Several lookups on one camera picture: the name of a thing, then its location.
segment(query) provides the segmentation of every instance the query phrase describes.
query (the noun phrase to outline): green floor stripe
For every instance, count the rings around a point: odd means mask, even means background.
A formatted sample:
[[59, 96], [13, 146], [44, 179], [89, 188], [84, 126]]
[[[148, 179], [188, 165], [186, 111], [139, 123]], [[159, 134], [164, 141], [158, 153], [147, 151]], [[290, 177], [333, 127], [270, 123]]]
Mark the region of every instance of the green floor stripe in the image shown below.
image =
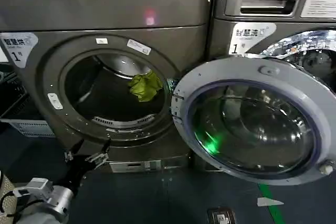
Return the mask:
[[[258, 184], [258, 187], [263, 197], [273, 199], [272, 193], [267, 185]], [[268, 206], [268, 210], [275, 224], [285, 224], [280, 209], [277, 206]]]

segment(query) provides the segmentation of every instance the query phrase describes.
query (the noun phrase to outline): black cable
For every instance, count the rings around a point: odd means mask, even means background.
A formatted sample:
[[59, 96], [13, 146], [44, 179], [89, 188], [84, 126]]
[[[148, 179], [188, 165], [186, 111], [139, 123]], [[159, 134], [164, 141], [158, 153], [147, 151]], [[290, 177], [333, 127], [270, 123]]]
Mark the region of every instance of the black cable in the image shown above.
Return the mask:
[[24, 205], [23, 207], [21, 207], [19, 210], [17, 210], [15, 213], [13, 214], [7, 214], [7, 217], [14, 217], [16, 216], [18, 213], [22, 212], [23, 210], [25, 210], [27, 207], [30, 207], [31, 205], [37, 204], [37, 203], [42, 203], [44, 202], [42, 199], [37, 199], [37, 200], [33, 200], [31, 202], [29, 202], [28, 204]]
[[13, 191], [9, 191], [7, 192], [4, 196], [2, 196], [2, 198], [0, 199], [0, 211], [1, 212], [5, 212], [3, 204], [4, 204], [4, 200], [5, 198], [9, 197], [9, 196], [14, 196]]

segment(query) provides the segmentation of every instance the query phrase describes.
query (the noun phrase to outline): metal frame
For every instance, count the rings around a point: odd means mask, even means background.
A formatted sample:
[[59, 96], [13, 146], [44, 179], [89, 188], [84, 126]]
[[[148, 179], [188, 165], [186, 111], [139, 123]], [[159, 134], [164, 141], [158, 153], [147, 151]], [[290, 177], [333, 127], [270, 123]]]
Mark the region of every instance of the metal frame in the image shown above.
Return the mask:
[[[54, 113], [72, 128], [77, 129], [77, 131], [96, 138], [97, 142], [105, 138], [111, 138], [113, 139], [113, 146], [128, 147], [135, 143], [137, 145], [146, 144], [150, 142], [149, 137], [161, 134], [172, 124], [169, 115], [171, 91], [168, 83], [165, 81], [165, 77], [170, 76], [172, 73], [176, 74], [177, 70], [169, 60], [155, 49], [152, 49], [150, 55], [147, 56], [127, 47], [126, 38], [107, 34], [100, 36], [108, 38], [109, 43], [106, 45], [97, 45], [95, 41], [97, 35], [87, 35], [76, 38], [57, 48], [45, 63], [42, 83], [43, 94], [41, 93], [40, 95], [45, 96], [45, 94], [57, 93], [62, 104], [62, 109], [53, 110]], [[80, 60], [99, 53], [122, 53], [147, 65], [161, 79], [166, 98], [161, 112], [151, 123], [142, 127], [128, 129], [103, 126], [85, 119], [73, 108], [65, 93], [67, 73]]]
[[[320, 154], [310, 168], [301, 174], [283, 179], [255, 178], [248, 173], [239, 172], [223, 165], [210, 156], [198, 143], [194, 136], [186, 130], [187, 114], [191, 102], [196, 98], [194, 94], [210, 83], [230, 80], [254, 82], [273, 87], [282, 95], [293, 101], [311, 117], [316, 125], [316, 132], [320, 139]], [[271, 185], [297, 185], [316, 180], [323, 174], [319, 171], [319, 164], [326, 159], [336, 156], [336, 144], [332, 143], [336, 136], [336, 129], [331, 123], [336, 114], [336, 97], [328, 87], [320, 83], [313, 76], [295, 68], [291, 64], [284, 64], [273, 60], [258, 59], [254, 55], [231, 57], [207, 62], [189, 72], [177, 85], [172, 99], [172, 114], [176, 128], [190, 148], [201, 158], [224, 172], [249, 181]]]

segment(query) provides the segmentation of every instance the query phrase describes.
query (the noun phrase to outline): drum opening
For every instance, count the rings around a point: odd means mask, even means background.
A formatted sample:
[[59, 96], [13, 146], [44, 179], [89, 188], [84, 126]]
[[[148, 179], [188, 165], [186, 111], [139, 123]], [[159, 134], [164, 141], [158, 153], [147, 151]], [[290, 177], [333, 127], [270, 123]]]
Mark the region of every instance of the drum opening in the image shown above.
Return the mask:
[[93, 55], [69, 70], [65, 93], [87, 120], [119, 129], [139, 127], [153, 121], [165, 102], [163, 88], [156, 90], [150, 101], [141, 101], [131, 93], [133, 77], [143, 78], [150, 72], [150, 67], [128, 56]]

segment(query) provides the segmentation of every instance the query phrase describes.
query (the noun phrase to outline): silver machine body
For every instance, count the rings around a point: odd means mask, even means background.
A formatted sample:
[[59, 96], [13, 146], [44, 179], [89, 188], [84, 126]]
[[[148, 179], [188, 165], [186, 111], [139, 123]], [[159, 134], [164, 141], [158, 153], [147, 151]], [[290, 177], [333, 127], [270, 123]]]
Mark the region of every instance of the silver machine body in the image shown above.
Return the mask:
[[[0, 1], [2, 49], [66, 148], [84, 138], [92, 154], [111, 139], [114, 172], [187, 164], [171, 90], [203, 60], [211, 0]], [[128, 83], [150, 70], [163, 88], [141, 103]]]

